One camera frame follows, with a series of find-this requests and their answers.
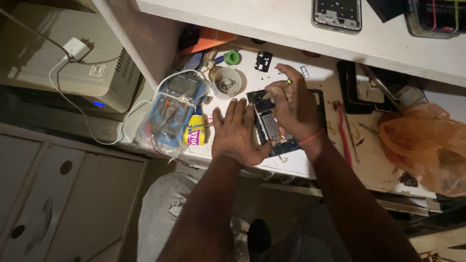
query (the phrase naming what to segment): orange plastic bag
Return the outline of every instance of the orange plastic bag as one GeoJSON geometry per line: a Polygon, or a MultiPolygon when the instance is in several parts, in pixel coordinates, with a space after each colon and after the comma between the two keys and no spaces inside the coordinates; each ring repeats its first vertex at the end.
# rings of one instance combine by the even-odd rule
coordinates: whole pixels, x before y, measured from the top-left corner
{"type": "Polygon", "coordinates": [[[434,103],[379,125],[385,155],[419,183],[446,196],[466,195],[466,124],[434,103]]]}

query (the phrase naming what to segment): green tape roll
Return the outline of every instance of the green tape roll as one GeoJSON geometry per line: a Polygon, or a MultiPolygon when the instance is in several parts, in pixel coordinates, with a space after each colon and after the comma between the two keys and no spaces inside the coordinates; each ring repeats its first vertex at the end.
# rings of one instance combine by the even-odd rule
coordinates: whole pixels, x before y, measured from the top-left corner
{"type": "Polygon", "coordinates": [[[235,50],[231,50],[223,56],[227,65],[235,65],[240,61],[240,55],[235,50]]]}

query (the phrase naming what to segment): blue indicator light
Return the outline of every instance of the blue indicator light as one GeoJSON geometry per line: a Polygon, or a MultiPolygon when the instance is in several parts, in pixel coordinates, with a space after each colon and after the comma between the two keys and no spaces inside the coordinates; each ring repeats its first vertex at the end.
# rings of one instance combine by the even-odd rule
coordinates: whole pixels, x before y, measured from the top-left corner
{"type": "Polygon", "coordinates": [[[94,101],[94,105],[99,106],[99,107],[104,107],[105,105],[101,102],[94,101]]]}

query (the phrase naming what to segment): yellow glue tube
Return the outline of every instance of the yellow glue tube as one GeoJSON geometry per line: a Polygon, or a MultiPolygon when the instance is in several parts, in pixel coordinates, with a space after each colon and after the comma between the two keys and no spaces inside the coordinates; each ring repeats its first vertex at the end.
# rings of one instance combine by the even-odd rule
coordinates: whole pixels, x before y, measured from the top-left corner
{"type": "Polygon", "coordinates": [[[206,135],[204,132],[204,118],[193,115],[186,127],[184,140],[186,145],[204,145],[206,135]]]}

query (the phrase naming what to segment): yellow screwdriver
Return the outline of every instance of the yellow screwdriver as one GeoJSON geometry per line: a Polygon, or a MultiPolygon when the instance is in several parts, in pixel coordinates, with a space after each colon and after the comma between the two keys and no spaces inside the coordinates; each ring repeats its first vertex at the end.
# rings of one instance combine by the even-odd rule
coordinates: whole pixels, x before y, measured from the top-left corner
{"type": "MultiPolygon", "coordinates": [[[[287,79],[287,80],[286,80],[281,86],[279,86],[279,87],[280,87],[281,89],[283,89],[283,88],[285,88],[285,87],[291,85],[292,83],[293,83],[293,81],[287,79]]],[[[265,96],[263,96],[259,101],[263,101],[263,100],[270,99],[270,98],[272,98],[272,96],[273,96],[272,92],[267,92],[267,93],[265,94],[265,96]]]]}

